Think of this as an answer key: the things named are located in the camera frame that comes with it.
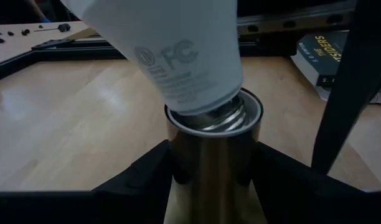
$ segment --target white light bulb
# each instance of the white light bulb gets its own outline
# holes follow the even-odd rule
[[[197,115],[231,100],[243,82],[236,0],[62,0],[161,92]]]

